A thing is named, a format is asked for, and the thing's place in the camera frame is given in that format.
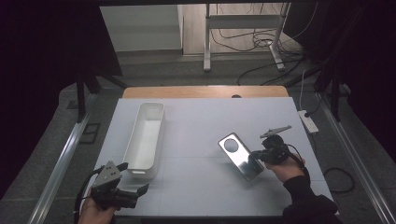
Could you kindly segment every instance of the table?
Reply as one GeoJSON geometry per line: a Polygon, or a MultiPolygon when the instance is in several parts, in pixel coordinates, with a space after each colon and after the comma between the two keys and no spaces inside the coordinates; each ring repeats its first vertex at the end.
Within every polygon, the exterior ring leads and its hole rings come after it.
{"type": "Polygon", "coordinates": [[[118,101],[96,168],[108,161],[122,163],[138,107],[145,102],[165,105],[159,173],[151,180],[124,173],[120,189],[150,187],[135,209],[122,208],[118,216],[280,217],[291,203],[282,183],[267,170],[247,182],[217,143],[236,132],[250,150],[262,149],[260,134],[287,125],[292,128],[280,135],[305,158],[313,191],[332,197],[283,87],[128,88],[118,101]]]}

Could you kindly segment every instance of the power strip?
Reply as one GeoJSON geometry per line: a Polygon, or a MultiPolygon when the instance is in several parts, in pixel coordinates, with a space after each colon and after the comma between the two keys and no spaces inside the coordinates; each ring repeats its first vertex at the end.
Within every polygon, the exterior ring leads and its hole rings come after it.
{"type": "Polygon", "coordinates": [[[317,125],[315,125],[314,121],[308,117],[305,117],[305,110],[301,110],[298,112],[298,114],[300,115],[301,120],[303,121],[303,124],[305,126],[305,128],[310,132],[310,133],[317,133],[319,131],[317,125]]]}

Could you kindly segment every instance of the rectangular bin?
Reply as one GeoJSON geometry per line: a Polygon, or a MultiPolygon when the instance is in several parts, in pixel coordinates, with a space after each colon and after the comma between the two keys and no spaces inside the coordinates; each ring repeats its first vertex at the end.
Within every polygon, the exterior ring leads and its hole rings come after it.
{"type": "Polygon", "coordinates": [[[158,172],[164,131],[164,105],[143,103],[137,112],[123,162],[134,178],[153,178],[158,172]]]}

